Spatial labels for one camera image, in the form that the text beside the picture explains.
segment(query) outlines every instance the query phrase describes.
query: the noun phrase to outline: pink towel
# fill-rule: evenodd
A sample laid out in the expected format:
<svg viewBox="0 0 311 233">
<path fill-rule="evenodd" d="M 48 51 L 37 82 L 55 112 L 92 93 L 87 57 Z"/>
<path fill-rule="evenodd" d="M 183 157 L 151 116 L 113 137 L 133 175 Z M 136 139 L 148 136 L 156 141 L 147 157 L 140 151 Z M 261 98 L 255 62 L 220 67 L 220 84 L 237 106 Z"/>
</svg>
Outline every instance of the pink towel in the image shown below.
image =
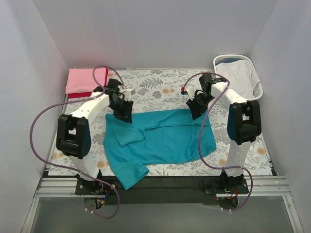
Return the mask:
<svg viewBox="0 0 311 233">
<path fill-rule="evenodd" d="M 66 86 L 66 94 L 92 92 L 98 85 L 92 75 L 93 69 L 70 69 Z M 103 86 L 106 85 L 108 76 L 107 68 L 97 69 L 96 80 Z"/>
</svg>

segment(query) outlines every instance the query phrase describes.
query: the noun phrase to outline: teal cloth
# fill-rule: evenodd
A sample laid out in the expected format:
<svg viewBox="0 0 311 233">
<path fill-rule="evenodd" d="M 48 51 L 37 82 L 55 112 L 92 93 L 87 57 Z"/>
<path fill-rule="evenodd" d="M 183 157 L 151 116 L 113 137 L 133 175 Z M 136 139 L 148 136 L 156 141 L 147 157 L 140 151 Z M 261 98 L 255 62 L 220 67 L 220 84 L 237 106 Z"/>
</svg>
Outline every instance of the teal cloth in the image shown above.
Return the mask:
<svg viewBox="0 0 311 233">
<path fill-rule="evenodd" d="M 110 167 L 125 190 L 146 176 L 149 164 L 185 163 L 200 158 L 198 137 L 204 116 L 192 120 L 189 109 L 132 114 L 133 123 L 106 115 L 104 148 Z M 209 120 L 202 152 L 216 150 Z"/>
</svg>

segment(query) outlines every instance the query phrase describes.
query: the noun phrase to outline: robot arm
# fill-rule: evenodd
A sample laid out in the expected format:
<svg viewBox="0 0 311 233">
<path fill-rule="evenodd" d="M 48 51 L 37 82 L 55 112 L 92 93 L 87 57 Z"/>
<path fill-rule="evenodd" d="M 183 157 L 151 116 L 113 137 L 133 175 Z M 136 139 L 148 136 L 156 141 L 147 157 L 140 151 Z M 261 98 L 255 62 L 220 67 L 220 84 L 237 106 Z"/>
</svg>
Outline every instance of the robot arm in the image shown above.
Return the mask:
<svg viewBox="0 0 311 233">
<path fill-rule="evenodd" d="M 72 160 L 75 167 L 91 175 L 98 177 L 99 170 L 94 164 L 91 156 L 87 156 L 91 148 L 91 135 L 89 125 L 95 117 L 106 107 L 114 110 L 114 116 L 122 121 L 132 123 L 132 106 L 130 101 L 132 90 L 120 90 L 121 83 L 118 80 L 110 79 L 104 87 L 104 94 L 99 96 L 103 89 L 97 87 L 91 94 L 93 100 L 84 103 L 80 108 L 69 115 L 62 114 L 58 119 L 56 136 L 56 147 L 64 155 Z M 77 177 L 90 181 L 90 186 L 96 186 L 95 181 L 83 174 Z"/>
<path fill-rule="evenodd" d="M 195 91 L 193 87 L 187 90 L 190 98 L 187 105 L 193 119 L 200 117 L 207 110 L 208 103 L 220 96 L 226 87 L 225 80 L 214 79 L 210 74 L 203 74 L 199 81 L 202 91 Z M 220 98 L 220 102 L 229 110 L 227 132 L 231 144 L 225 166 L 243 166 L 251 142 L 261 133 L 259 103 L 246 100 L 230 88 Z M 226 169 L 225 173 L 225 179 L 243 178 L 243 170 L 240 168 Z"/>
</svg>

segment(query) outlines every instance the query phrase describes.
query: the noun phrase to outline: gray floor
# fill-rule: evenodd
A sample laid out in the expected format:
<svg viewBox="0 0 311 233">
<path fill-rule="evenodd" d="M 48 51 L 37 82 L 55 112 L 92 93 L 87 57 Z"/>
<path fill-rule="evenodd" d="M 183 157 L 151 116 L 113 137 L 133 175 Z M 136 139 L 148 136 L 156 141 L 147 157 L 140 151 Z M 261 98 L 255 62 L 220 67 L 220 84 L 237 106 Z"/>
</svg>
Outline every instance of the gray floor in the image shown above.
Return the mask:
<svg viewBox="0 0 311 233">
<path fill-rule="evenodd" d="M 234 213 L 200 204 L 121 205 L 111 220 L 83 210 L 83 198 L 40 198 L 32 233 L 292 233 L 282 197 L 251 197 Z M 110 214 L 116 206 L 104 206 Z"/>
</svg>

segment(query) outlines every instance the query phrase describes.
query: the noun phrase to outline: white towel in basket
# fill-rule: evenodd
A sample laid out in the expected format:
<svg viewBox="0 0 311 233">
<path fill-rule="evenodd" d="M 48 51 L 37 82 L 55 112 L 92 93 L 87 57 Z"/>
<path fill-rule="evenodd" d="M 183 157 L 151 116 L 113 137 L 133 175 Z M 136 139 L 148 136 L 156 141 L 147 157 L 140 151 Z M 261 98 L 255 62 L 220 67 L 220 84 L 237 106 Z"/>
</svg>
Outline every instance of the white towel in basket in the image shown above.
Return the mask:
<svg viewBox="0 0 311 233">
<path fill-rule="evenodd" d="M 217 72 L 230 80 L 232 88 L 240 96 L 254 98 L 253 90 L 260 82 L 257 75 L 253 75 L 254 67 L 247 60 L 239 60 L 231 63 L 220 63 Z"/>
</svg>

